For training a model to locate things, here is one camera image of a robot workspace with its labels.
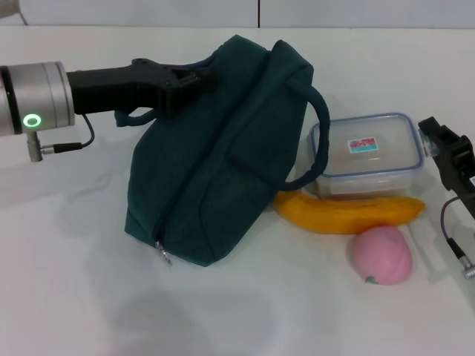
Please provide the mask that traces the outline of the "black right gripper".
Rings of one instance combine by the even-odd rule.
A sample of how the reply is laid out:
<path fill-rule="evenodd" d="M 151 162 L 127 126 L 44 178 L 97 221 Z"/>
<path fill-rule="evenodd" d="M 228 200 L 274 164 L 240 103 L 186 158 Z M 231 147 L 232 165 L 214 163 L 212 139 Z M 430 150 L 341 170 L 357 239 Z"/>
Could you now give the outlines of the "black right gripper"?
<path fill-rule="evenodd" d="M 474 155 L 472 144 L 465 135 L 444 139 L 442 126 L 432 116 L 418 123 L 419 136 L 425 156 L 442 154 L 442 183 L 463 201 L 474 217 Z"/>

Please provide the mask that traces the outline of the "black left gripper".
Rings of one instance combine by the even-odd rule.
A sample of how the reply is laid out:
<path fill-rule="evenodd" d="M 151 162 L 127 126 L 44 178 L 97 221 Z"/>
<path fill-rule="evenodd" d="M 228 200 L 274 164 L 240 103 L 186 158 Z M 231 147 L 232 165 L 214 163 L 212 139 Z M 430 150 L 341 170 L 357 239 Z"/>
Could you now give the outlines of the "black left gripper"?
<path fill-rule="evenodd" d="M 135 59 L 125 67 L 68 72 L 67 77 L 76 114 L 159 107 L 164 117 L 173 117 L 201 90 L 217 87 L 212 70 L 170 68 L 148 59 Z M 172 88 L 175 77 L 177 88 Z"/>

